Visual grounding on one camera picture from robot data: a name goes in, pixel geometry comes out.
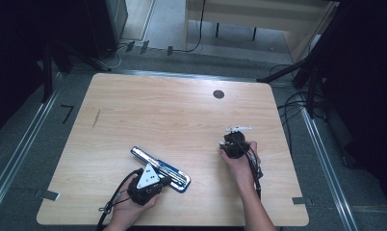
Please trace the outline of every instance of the wire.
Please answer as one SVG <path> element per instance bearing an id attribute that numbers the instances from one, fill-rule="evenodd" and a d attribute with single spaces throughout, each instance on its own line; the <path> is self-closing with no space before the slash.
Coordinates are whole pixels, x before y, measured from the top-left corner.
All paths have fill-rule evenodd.
<path id="1" fill-rule="evenodd" d="M 234 139 L 233 137 L 231 137 L 231 139 L 233 140 L 233 142 L 235 142 L 241 149 L 242 151 L 245 153 L 245 156 L 247 157 L 247 160 L 248 160 L 248 164 L 249 164 L 249 167 L 250 167 L 250 170 L 251 170 L 251 173 L 253 175 L 253 179 L 254 179 L 254 183 L 256 184 L 256 192 L 257 192 L 257 195 L 259 196 L 259 199 L 261 198 L 261 187 L 260 187 L 260 182 L 259 182 L 259 179 L 257 178 L 257 169 L 256 169 L 256 166 L 253 164 L 253 161 L 250 160 L 250 157 L 247 155 L 248 151 L 246 151 L 244 149 L 244 147 L 242 146 L 241 143 L 239 143 L 238 141 L 236 141 L 236 139 Z"/>
<path id="2" fill-rule="evenodd" d="M 122 58 L 121 58 L 121 56 L 119 55 L 119 51 L 122 50 L 122 49 L 124 49 L 124 47 L 127 47 L 127 46 L 128 46 L 128 44 L 127 44 L 127 45 L 124 45 L 124 46 L 120 46 L 120 47 L 117 49 L 116 54 L 117 54 L 117 57 L 118 57 L 118 63 L 117 63 L 116 65 L 107 65 L 107 64 L 104 64 L 103 62 L 101 62 L 101 61 L 99 61 L 99 60 L 97 60 L 97 61 L 98 61 L 100 64 L 106 66 L 107 68 L 113 69 L 113 68 L 119 67 L 119 66 L 121 65 L 121 62 L 122 62 Z"/>
<path id="3" fill-rule="evenodd" d="M 293 117 L 297 116 L 307 106 L 307 102 L 305 100 L 296 100 L 296 101 L 293 101 L 293 102 L 290 102 L 290 101 L 295 96 L 300 95 L 300 94 L 305 94 L 305 93 L 307 93 L 307 91 L 297 92 L 297 93 L 291 95 L 286 100 L 284 105 L 280 105 L 280 106 L 277 107 L 277 110 L 284 109 L 284 113 L 282 115 L 280 115 L 280 118 L 282 118 L 284 116 L 284 118 L 283 118 L 284 121 L 282 122 L 282 125 L 286 126 L 287 140 L 288 140 L 288 144 L 289 144 L 290 155 L 292 155 L 292 153 L 293 153 L 293 139 L 292 139 L 292 133 L 291 133 L 291 130 L 290 130 L 289 120 L 292 119 Z M 323 98 L 323 96 L 320 95 L 320 94 L 316 94 L 315 96 Z M 312 106 L 313 106 L 314 116 L 316 116 L 318 118 L 326 119 L 325 112 L 323 111 L 323 103 L 322 102 L 313 102 Z M 288 115 L 288 112 L 296 110 L 296 109 L 299 109 L 299 110 L 297 112 L 295 112 L 294 114 L 290 115 L 290 116 Z M 315 109 L 322 110 L 322 115 L 318 115 L 315 112 Z"/>
<path id="4" fill-rule="evenodd" d="M 113 207 L 114 207 L 115 205 L 117 205 L 117 204 L 119 204 L 119 203 L 122 203 L 122 202 L 124 202 L 124 201 L 127 201 L 127 200 L 129 200 L 129 199 L 131 199 L 131 196 L 128 197 L 128 198 L 126 198 L 126 199 L 123 199 L 123 200 L 121 200 L 121 201 L 119 201 L 119 202 L 114 203 L 114 204 L 113 204 Z"/>
<path id="5" fill-rule="evenodd" d="M 112 212 L 112 208 L 113 208 L 113 206 L 115 205 L 115 204 L 114 204 L 114 201 L 115 201 L 115 199 L 116 199 L 116 196 L 117 196 L 119 190 L 121 189 L 121 187 L 124 185 L 124 183 L 125 183 L 132 175 L 134 175 L 134 174 L 139 174 L 139 173 L 142 173 L 142 172 L 143 172 L 143 169 L 142 169 L 142 168 L 139 168 L 139 169 L 137 169 L 137 170 L 134 170 L 134 171 L 132 171 L 130 174 L 128 174 L 128 175 L 124 178 L 124 180 L 121 181 L 121 183 L 120 183 L 119 186 L 117 187 L 115 193 L 113 194 L 112 198 L 110 199 L 109 202 L 107 202 L 106 206 L 103 208 L 102 211 L 104 211 L 104 213 L 101 215 L 101 218 L 100 218 L 100 220 L 99 220 L 98 223 L 97 223 L 96 231 L 102 230 L 102 227 L 103 227 L 103 221 L 104 221 L 104 219 L 106 218 L 106 216 Z"/>
<path id="6" fill-rule="evenodd" d="M 173 50 L 174 52 L 184 52 L 184 53 L 189 53 L 189 52 L 193 52 L 200 44 L 200 42 L 202 41 L 202 23 L 203 23 L 203 14 L 205 12 L 205 3 L 206 3 L 206 0 L 203 0 L 203 5 L 202 5 L 202 14 L 200 16 L 200 24 L 199 24 L 199 41 L 197 42 L 196 44 L 196 47 L 191 49 L 191 50 Z"/>

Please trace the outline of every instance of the gray floor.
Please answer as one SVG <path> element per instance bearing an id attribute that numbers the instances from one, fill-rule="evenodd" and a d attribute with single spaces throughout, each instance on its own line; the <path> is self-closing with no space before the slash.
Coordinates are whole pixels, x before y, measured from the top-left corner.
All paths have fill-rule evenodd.
<path id="1" fill-rule="evenodd" d="M 291 63 L 281 32 L 259 29 L 257 39 L 251 41 L 251 28 L 221 25 L 219 38 L 215 38 L 216 26 L 212 23 L 204 23 L 202 42 L 193 53 L 175 52 L 167 56 L 168 46 L 179 49 L 182 45 L 180 27 L 183 21 L 181 21 L 180 9 L 184 7 L 183 2 L 157 1 L 144 35 L 144 40 L 149 40 L 150 49 L 144 54 L 141 54 L 139 47 L 135 47 L 131 52 L 120 50 L 118 54 L 121 57 L 121 64 L 114 68 L 114 72 L 154 71 L 151 73 L 184 73 L 217 76 L 232 81 L 254 81 L 255 78 L 269 76 L 271 72 L 284 67 L 275 67 L 278 64 Z M 190 22 L 189 46 L 196 44 L 197 25 L 197 22 Z M 114 54 L 103 63 L 117 65 L 118 61 L 118 57 Z M 47 189 L 94 73 L 85 64 L 75 62 L 72 73 L 63 75 L 59 93 L 50 112 L 28 148 L 22 166 L 0 204 L 0 230 L 93 229 L 92 226 L 39 225 L 36 216 L 41 200 L 35 198 L 33 194 L 37 189 Z M 293 76 L 289 74 L 271 84 L 277 105 L 283 105 L 287 98 L 296 92 L 291 87 L 292 78 Z M 25 102 L 0 132 L 0 176 L 37 113 L 41 94 L 42 88 Z M 74 111 L 65 124 L 63 121 L 67 115 L 67 109 L 61 107 L 63 104 L 74 106 Z M 297 111 L 289 111 L 289 116 Z M 345 227 L 303 116 L 297 114 L 288 122 L 290 133 L 285 126 L 283 129 L 287 137 L 292 138 L 291 148 L 298 181 L 303 196 L 311 203 L 307 205 L 309 224 L 305 227 L 285 227 L 284 230 L 344 230 Z M 387 200 L 376 179 L 366 170 L 352 170 L 344 167 L 340 149 L 332 137 L 330 128 L 322 119 L 316 118 L 315 122 L 358 229 L 387 230 Z M 146 227 L 134 229 L 148 230 Z M 181 228 L 155 227 L 152 230 L 181 230 Z M 185 227 L 182 230 L 198 230 L 198 228 Z"/>

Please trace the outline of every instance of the round hole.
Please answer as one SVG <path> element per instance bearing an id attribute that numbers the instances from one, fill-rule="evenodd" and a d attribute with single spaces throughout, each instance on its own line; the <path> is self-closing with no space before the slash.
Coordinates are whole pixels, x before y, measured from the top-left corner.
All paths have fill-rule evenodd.
<path id="1" fill-rule="evenodd" d="M 222 99 L 224 97 L 224 93 L 221 90 L 215 90 L 214 96 L 215 96 L 215 98 Z"/>

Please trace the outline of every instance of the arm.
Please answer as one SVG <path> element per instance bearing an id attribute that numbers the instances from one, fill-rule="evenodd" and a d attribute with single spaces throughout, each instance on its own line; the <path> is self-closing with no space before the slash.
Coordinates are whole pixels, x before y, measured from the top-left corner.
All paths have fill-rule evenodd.
<path id="1" fill-rule="evenodd" d="M 128 179 L 121 187 L 121 197 L 117 201 L 127 199 L 129 197 L 127 193 L 128 186 L 130 185 L 133 177 Z M 124 231 L 131 227 L 142 215 L 143 212 L 155 206 L 159 195 L 156 194 L 145 205 L 141 206 L 134 203 L 131 199 L 121 202 L 115 205 L 113 209 L 113 217 L 109 225 L 104 231 Z"/>
<path id="2" fill-rule="evenodd" d="M 252 141 L 249 144 L 255 155 L 257 155 L 257 143 Z M 246 156 L 239 159 L 230 159 L 223 150 L 220 152 L 220 156 L 228 165 L 230 173 L 238 185 L 239 194 L 244 205 L 246 231 L 275 230 L 254 189 L 254 179 Z"/>

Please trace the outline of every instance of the wooden table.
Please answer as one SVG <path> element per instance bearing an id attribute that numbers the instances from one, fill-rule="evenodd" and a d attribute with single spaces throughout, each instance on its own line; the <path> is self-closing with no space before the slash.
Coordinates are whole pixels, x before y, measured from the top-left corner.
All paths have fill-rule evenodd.
<path id="1" fill-rule="evenodd" d="M 188 20 L 200 20 L 202 6 L 203 0 L 186 0 L 184 49 Z M 290 55 L 297 62 L 326 28 L 336 6 L 320 0 L 207 0 L 203 20 L 283 31 Z"/>
<path id="2" fill-rule="evenodd" d="M 121 180 L 145 166 L 130 153 L 136 145 L 192 178 L 185 193 L 164 188 L 137 225 L 242 226 L 242 202 L 219 156 L 225 128 L 238 125 L 250 125 L 246 139 L 258 141 L 273 223 L 306 225 L 305 205 L 292 201 L 302 195 L 269 85 L 114 74 L 93 77 L 48 189 L 61 196 L 42 202 L 38 222 L 96 224 Z"/>

